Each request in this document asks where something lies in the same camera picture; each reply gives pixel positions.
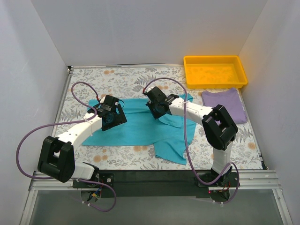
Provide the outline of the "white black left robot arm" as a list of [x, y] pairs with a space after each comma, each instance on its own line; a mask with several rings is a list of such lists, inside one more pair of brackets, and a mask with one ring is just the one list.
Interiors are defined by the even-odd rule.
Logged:
[[127, 122], [120, 99], [105, 96], [98, 104], [89, 109], [82, 123], [72, 126], [57, 137], [44, 139], [38, 171], [62, 183], [70, 179], [83, 179], [88, 187], [96, 187], [100, 176], [97, 167], [75, 161], [74, 151], [95, 132], [107, 131]]

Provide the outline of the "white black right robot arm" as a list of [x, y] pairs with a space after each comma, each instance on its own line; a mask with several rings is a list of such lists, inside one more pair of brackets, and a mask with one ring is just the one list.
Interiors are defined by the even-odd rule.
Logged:
[[[205, 186], [225, 185], [229, 181], [229, 174], [232, 170], [231, 150], [238, 132], [238, 128], [226, 108], [222, 105], [216, 107], [198, 105], [174, 94], [166, 96], [158, 87], [144, 88], [142, 92], [148, 97], [146, 105], [155, 119], [166, 114], [183, 118], [186, 153], [196, 179]], [[203, 127], [206, 139], [213, 147], [211, 181], [203, 181], [192, 165], [187, 144], [187, 119]]]

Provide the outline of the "teal t shirt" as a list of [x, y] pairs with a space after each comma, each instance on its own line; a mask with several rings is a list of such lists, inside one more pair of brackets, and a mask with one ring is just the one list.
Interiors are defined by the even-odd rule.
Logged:
[[183, 117], [166, 114], [154, 119], [145, 98], [124, 99], [122, 106], [127, 122], [107, 131], [94, 132], [83, 146], [146, 146], [153, 145], [155, 156], [185, 165], [183, 154]]

